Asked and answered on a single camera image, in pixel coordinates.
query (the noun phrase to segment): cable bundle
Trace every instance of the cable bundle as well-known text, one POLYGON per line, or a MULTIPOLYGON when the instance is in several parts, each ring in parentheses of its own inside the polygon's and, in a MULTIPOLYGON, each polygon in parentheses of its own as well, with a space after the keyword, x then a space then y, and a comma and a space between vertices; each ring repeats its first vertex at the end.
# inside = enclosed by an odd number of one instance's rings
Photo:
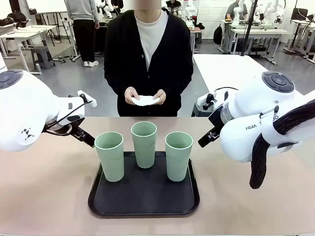
MULTIPOLYGON (((273 126, 278 133, 285 135, 289 130, 313 118, 315 118, 315 100, 288 112, 274 121, 273 126)), ((266 156, 269 146, 270 144, 260 134, 252 148, 252 174, 250 179, 252 189, 258 189, 266 176, 266 156)))

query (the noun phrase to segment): logo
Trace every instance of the logo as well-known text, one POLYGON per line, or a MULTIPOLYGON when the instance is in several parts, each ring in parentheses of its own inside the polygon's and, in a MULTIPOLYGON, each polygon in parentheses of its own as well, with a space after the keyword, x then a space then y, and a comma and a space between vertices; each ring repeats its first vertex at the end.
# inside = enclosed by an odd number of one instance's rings
POLYGON ((255 125, 255 124, 252 125, 252 126, 247 126, 247 127, 246 127, 246 130, 254 129, 254 128, 256 128, 256 127, 257 127, 257 125, 255 125))
POLYGON ((25 133, 25 134, 26 134, 25 141, 26 141, 27 139, 29 139, 30 137, 34 137, 34 135, 33 135, 33 134, 29 134, 30 129, 31 129, 31 128, 29 128, 28 130, 27 130, 27 129, 24 129, 24 130, 22 130, 22 132, 21 132, 21 134, 23 134, 23 133, 25 133))

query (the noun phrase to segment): white t-shirt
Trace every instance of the white t-shirt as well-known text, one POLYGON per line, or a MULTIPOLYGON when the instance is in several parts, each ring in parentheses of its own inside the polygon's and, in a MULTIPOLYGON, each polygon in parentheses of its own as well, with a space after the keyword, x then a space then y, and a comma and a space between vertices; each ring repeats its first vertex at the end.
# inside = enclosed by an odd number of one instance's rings
POLYGON ((136 16, 135 18, 140 34, 142 48, 146 57, 147 70, 149 70, 152 55, 158 48, 165 32, 168 14, 166 11, 161 11, 160 17, 153 23, 144 23, 136 16))

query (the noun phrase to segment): gray sweatshirt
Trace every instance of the gray sweatshirt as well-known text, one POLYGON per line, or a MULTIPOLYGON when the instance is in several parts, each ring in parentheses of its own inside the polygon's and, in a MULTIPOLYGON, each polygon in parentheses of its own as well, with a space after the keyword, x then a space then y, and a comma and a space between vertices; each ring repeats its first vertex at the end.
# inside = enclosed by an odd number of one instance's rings
POLYGON ((72 20, 98 20, 95 0, 66 0, 68 16, 72 20))

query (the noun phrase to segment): black cardigan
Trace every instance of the black cardigan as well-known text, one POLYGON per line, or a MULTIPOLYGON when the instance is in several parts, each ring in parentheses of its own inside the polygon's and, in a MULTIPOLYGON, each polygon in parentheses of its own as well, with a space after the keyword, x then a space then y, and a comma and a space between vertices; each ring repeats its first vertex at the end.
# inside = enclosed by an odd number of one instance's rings
POLYGON ((105 79, 118 95, 118 112, 121 116, 163 114, 176 112, 181 107, 181 93, 193 74, 190 31, 185 22, 164 9, 168 21, 162 40, 152 56, 149 71, 132 10, 110 21, 105 43, 105 79), (134 87, 139 95, 155 95, 159 89, 166 93, 163 105, 137 107, 126 104, 125 90, 134 87))

